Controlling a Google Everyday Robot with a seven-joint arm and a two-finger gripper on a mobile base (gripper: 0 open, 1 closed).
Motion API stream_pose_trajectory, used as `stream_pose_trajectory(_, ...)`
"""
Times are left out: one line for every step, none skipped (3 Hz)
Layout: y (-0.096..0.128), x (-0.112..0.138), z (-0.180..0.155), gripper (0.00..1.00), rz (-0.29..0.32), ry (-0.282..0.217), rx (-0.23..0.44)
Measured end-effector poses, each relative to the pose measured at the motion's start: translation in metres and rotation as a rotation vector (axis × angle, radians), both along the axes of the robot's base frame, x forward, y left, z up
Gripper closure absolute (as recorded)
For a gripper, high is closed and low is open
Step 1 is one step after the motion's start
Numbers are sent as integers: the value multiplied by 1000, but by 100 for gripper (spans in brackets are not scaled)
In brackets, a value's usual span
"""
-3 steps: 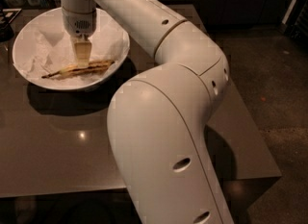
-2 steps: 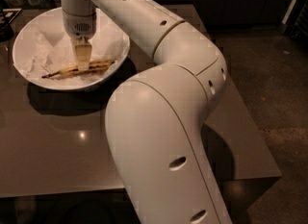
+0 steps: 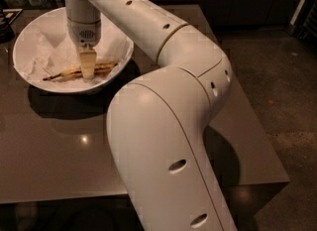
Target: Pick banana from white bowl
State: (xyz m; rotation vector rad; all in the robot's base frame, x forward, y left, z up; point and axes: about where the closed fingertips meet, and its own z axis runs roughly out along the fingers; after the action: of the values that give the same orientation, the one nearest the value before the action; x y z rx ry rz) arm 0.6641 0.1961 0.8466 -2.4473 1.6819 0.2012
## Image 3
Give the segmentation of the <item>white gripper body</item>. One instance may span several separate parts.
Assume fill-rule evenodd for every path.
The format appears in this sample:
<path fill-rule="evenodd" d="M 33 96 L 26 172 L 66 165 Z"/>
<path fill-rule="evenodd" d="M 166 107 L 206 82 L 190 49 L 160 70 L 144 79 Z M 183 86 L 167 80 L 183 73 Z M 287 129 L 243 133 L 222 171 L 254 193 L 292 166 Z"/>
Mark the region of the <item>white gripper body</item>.
<path fill-rule="evenodd" d="M 67 20 L 68 34 L 77 46 L 89 45 L 95 47 L 101 39 L 101 21 L 94 23 L 80 23 Z"/>

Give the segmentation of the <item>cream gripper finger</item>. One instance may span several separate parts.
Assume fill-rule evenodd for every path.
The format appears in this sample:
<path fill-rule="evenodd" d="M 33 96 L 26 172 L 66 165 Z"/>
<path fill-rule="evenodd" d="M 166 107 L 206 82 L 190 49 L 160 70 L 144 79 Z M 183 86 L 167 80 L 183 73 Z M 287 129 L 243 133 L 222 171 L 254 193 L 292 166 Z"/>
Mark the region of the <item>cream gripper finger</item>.
<path fill-rule="evenodd" d="M 92 79 L 94 77 L 97 52 L 89 45 L 85 45 L 78 49 L 78 55 L 82 76 L 85 79 Z"/>

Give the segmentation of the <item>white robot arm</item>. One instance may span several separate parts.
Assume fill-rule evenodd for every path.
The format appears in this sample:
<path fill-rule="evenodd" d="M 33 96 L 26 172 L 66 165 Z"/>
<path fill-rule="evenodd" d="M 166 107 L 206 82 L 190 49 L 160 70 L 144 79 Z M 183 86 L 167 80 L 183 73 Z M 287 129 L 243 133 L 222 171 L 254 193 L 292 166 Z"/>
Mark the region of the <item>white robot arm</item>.
<path fill-rule="evenodd" d="M 82 0 L 67 0 L 80 9 Z M 227 56 L 149 0 L 87 0 L 157 65 L 107 112 L 119 175 L 145 231 L 237 231 L 203 141 L 232 84 Z"/>

